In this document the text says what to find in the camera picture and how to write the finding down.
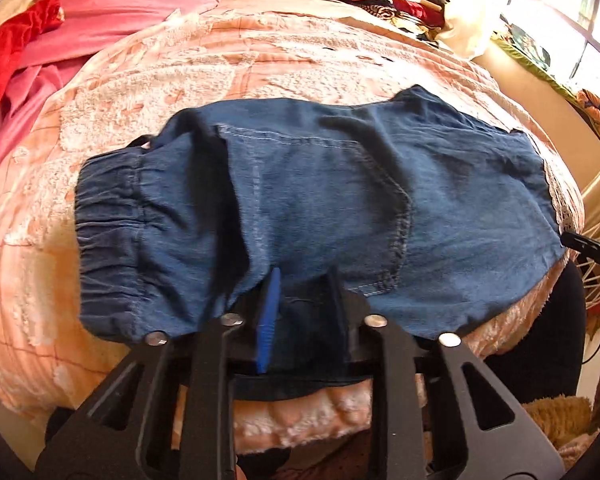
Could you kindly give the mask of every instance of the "metal screw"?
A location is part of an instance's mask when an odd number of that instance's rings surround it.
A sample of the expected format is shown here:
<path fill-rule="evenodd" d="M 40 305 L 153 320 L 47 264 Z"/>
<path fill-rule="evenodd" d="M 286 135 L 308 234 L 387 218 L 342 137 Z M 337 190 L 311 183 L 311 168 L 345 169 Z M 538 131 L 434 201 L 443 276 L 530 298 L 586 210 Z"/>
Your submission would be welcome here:
<path fill-rule="evenodd" d="M 147 343 L 149 346 L 164 345 L 168 340 L 169 336 L 167 336 L 161 330 L 149 332 L 146 336 L 144 336 L 144 342 Z"/>
<path fill-rule="evenodd" d="M 371 314 L 370 316 L 365 317 L 365 325 L 371 326 L 373 328 L 382 328 L 386 326 L 387 320 L 384 316 L 380 316 L 380 314 Z"/>
<path fill-rule="evenodd" d="M 240 317 L 240 314 L 227 312 L 226 314 L 222 314 L 220 323 L 222 323 L 223 326 L 238 326 L 244 323 L 244 320 Z"/>
<path fill-rule="evenodd" d="M 449 348 L 453 348 L 454 346 L 460 346 L 462 340 L 453 332 L 445 332 L 440 334 L 438 337 L 438 341 L 443 346 L 447 346 Z"/>

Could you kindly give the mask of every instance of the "back pocket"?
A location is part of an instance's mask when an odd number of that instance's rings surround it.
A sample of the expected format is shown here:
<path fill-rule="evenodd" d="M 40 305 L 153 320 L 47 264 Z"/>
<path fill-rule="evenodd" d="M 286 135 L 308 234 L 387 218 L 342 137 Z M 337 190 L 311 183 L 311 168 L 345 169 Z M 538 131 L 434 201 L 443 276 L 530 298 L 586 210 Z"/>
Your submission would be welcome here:
<path fill-rule="evenodd" d="M 336 264 L 366 296 L 397 286 L 410 200 L 353 140 L 219 126 L 250 269 L 238 293 L 279 266 L 286 284 Z"/>

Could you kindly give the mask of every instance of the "orange blanket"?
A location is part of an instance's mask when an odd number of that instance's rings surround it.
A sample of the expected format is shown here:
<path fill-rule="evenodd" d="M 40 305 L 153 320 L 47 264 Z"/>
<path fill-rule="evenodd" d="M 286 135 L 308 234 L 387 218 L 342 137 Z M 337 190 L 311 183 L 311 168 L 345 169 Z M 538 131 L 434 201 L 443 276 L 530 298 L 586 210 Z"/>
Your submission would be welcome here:
<path fill-rule="evenodd" d="M 126 353 L 77 318 L 73 190 L 88 157 L 155 134 L 181 108 L 216 100 L 354 105 L 416 83 L 465 113 L 525 131 L 545 161 L 558 224 L 582 227 L 582 199 L 553 145 L 480 67 L 332 0 L 222 0 L 202 17 L 172 16 L 96 54 L 48 99 L 30 136 L 0 166 L 0 400 L 32 417 L 78 406 Z M 565 262 L 566 255 L 466 339 L 476 354 L 505 351 L 525 335 Z M 362 383 L 286 404 L 237 402 L 237 449 L 366 428 L 369 399 Z"/>

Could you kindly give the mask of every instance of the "window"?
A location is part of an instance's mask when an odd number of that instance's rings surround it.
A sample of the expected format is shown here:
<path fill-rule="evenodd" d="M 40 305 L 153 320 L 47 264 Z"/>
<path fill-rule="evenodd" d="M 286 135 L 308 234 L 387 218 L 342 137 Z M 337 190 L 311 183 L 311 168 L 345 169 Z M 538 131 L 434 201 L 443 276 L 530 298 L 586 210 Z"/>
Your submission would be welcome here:
<path fill-rule="evenodd" d="M 503 14 L 549 53 L 556 81 L 600 96 L 600 0 L 509 0 Z"/>

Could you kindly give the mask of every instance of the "peach bedspread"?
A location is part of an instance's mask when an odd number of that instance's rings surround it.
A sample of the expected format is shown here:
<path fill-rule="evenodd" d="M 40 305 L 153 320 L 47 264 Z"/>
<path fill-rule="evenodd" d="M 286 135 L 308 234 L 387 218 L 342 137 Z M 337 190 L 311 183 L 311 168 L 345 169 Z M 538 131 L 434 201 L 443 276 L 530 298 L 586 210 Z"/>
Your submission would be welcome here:
<path fill-rule="evenodd" d="M 465 113 L 526 131 L 545 160 L 558 224 L 582 228 L 580 193 L 553 145 L 480 67 L 332 0 L 222 0 L 203 16 L 175 13 L 96 54 L 0 166 L 0 400 L 32 418 L 78 406 L 126 353 L 77 317 L 73 190 L 89 156 L 156 134 L 185 107 L 247 97 L 354 105 L 416 83 Z M 476 354 L 506 351 L 525 335 L 566 258 L 466 338 Z M 361 430 L 369 399 L 363 383 L 286 404 L 236 402 L 237 449 Z"/>

